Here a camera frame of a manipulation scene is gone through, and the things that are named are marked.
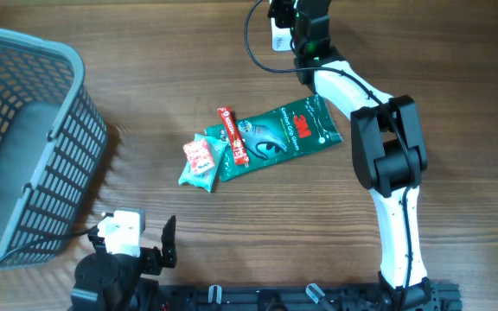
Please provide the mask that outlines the green 3M gloves packet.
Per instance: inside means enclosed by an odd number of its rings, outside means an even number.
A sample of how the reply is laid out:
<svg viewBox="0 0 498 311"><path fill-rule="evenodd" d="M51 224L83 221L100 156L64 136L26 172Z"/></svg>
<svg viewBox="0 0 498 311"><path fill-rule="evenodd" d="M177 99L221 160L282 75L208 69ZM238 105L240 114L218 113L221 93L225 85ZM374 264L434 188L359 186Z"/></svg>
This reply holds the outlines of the green 3M gloves packet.
<svg viewBox="0 0 498 311"><path fill-rule="evenodd" d="M255 117L239 119L238 131L248 154L246 165L234 163L228 148L220 162L222 181L290 159L322 151L342 142L324 99L299 99Z"/></svg>

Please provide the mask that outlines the white teal wipes packet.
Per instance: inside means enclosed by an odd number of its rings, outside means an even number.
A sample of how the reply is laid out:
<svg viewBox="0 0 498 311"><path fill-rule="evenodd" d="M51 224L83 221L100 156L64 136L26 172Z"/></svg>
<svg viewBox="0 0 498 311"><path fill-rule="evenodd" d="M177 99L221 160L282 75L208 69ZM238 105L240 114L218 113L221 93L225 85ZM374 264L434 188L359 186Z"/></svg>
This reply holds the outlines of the white teal wipes packet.
<svg viewBox="0 0 498 311"><path fill-rule="evenodd" d="M227 149L227 143L221 141L220 139L211 137L211 136L203 136L201 134L195 134L194 140L200 140L205 138L209 143L209 147L211 149L212 157L214 158L215 167L208 170L205 174L202 175L194 175L190 170L188 162L182 171L182 174L178 180L178 184L191 184L194 187L202 187L206 189L208 192L212 192L214 186L214 180L218 172L218 168L220 166L220 161L222 156L224 155Z"/></svg>

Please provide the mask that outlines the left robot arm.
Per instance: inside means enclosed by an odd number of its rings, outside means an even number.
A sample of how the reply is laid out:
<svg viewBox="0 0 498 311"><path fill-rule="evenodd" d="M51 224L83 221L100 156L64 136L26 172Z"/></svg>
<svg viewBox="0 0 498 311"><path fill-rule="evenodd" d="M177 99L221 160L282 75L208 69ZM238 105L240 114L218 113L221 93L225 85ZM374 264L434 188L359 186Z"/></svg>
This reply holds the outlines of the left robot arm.
<svg viewBox="0 0 498 311"><path fill-rule="evenodd" d="M163 227L163 247L143 247L138 255L111 254L105 249L105 238L98 233L92 229L87 234L95 252L75 269L70 309L147 310L158 284L144 281L141 275L158 276L164 268L175 268L176 217L171 216Z"/></svg>

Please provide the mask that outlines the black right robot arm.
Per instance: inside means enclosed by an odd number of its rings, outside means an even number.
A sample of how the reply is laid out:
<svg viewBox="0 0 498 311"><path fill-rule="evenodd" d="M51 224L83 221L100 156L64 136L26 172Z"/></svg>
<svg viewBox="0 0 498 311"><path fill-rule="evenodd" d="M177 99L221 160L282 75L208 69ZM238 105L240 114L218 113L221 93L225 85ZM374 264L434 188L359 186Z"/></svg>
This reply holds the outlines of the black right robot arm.
<svg viewBox="0 0 498 311"><path fill-rule="evenodd" d="M382 259L376 285L348 285L334 297L315 284L307 295L325 310L438 310L418 237L417 204L427 168L414 100L380 92L359 77L330 42L328 1L272 1L273 29L288 29L293 73L351 123L352 158L359 183L377 212Z"/></svg>

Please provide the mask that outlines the orange red tissue packet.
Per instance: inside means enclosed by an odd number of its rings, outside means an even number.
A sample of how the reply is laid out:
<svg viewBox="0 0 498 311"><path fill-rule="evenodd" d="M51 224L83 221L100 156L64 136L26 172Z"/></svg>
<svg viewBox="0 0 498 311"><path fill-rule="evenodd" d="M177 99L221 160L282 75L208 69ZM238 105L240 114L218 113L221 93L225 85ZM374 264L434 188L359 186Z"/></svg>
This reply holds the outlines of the orange red tissue packet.
<svg viewBox="0 0 498 311"><path fill-rule="evenodd" d="M215 167L209 143L205 138L186 143L182 148L194 175L205 174Z"/></svg>

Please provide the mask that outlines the red Nescafe coffee stick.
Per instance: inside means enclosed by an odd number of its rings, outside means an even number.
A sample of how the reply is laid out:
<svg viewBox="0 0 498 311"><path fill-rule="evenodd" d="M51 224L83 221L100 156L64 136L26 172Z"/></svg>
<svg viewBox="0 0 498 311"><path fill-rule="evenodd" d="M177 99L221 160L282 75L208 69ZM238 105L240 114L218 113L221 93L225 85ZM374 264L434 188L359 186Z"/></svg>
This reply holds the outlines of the red Nescafe coffee stick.
<svg viewBox="0 0 498 311"><path fill-rule="evenodd" d="M233 152L234 163L238 166L246 166L249 164L249 156L246 152L241 134L233 118L233 112L229 106L217 109L218 115L225 127L228 140Z"/></svg>

